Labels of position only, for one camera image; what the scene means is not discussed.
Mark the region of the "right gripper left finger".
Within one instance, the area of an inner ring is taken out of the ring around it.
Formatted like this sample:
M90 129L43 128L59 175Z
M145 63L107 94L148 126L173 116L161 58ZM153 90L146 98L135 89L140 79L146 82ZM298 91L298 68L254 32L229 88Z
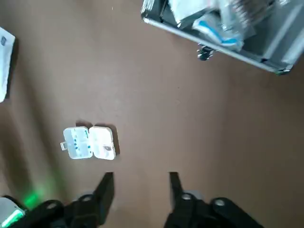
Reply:
M69 204L47 200L23 218L25 228L97 228L106 222L114 200L114 173L107 172L90 193Z

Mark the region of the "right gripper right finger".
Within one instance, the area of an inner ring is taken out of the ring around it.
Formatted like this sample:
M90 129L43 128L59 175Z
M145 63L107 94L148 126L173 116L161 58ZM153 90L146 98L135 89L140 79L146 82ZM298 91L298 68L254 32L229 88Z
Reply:
M179 173L170 172L172 211L165 228L261 228L262 225L232 200L213 198L209 203L182 187Z

